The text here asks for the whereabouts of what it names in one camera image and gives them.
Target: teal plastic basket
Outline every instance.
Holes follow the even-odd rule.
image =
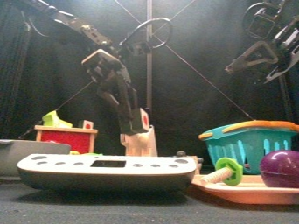
[[[200,134],[215,166],[220,158],[235,158],[246,174],[259,174],[263,156],[291,150],[298,125],[291,122],[252,121],[218,127]]]

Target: bolt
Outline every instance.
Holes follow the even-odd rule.
[[[236,159],[223,157],[215,164],[216,171],[206,175],[200,179],[200,184],[206,186],[208,183],[216,184],[224,182],[228,186],[239,184],[243,176],[243,166]]]

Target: black backdrop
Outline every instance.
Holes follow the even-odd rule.
[[[206,144],[200,142],[199,134],[220,125],[250,120],[220,91],[255,119],[296,121],[294,113],[296,106],[291,107],[291,115],[286,113],[286,98],[282,95],[278,79],[260,87],[247,80],[250,73],[238,76],[224,72],[226,66],[255,42],[242,30],[242,17],[248,6],[256,2],[154,1],[154,18],[172,18],[174,26],[168,47],[154,51],[151,123],[155,126],[160,156],[171,156],[176,151],[187,151],[187,154],[204,158],[208,164]],[[5,3],[9,1],[1,2],[0,5],[3,18],[7,16]],[[140,22],[146,21],[146,0],[48,0],[47,3],[89,21],[99,32],[112,39],[115,46],[139,25],[132,15]],[[287,9],[288,19],[298,12],[294,6]],[[12,63],[7,55],[11,53],[9,49],[13,49],[12,36],[16,35],[13,30],[23,22],[20,11],[15,7],[9,9],[7,20],[3,20],[1,25],[1,67],[8,62]],[[7,112],[7,104],[3,103],[1,110],[5,111],[1,117],[3,138],[16,139],[41,120],[43,115],[55,110],[91,81],[80,66],[87,56],[85,46],[56,41],[53,37],[60,34],[52,27],[52,23],[43,17],[32,17],[32,20],[39,31],[51,38],[44,38],[32,31],[12,112]],[[131,58],[125,66],[139,93],[139,104],[146,107],[146,56]],[[290,75],[291,89],[287,89],[291,92],[288,95],[291,101],[296,98],[295,73],[294,69],[294,74]],[[5,72],[1,70],[3,101],[5,97],[12,97],[7,93],[11,88],[4,75]],[[57,112],[59,117],[73,123],[73,126],[77,125],[79,120],[91,120],[99,131],[96,152],[123,155],[117,116],[97,97],[96,89],[96,84],[91,85],[61,107]],[[9,125],[4,126],[8,116],[12,117]],[[35,139],[35,132],[25,138]]]

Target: purple ball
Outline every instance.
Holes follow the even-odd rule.
[[[299,152],[275,150],[264,155],[259,170],[266,186],[299,187]]]

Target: gray container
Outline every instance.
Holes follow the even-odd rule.
[[[17,163],[33,153],[69,154],[65,143],[0,139],[0,179],[19,179]]]

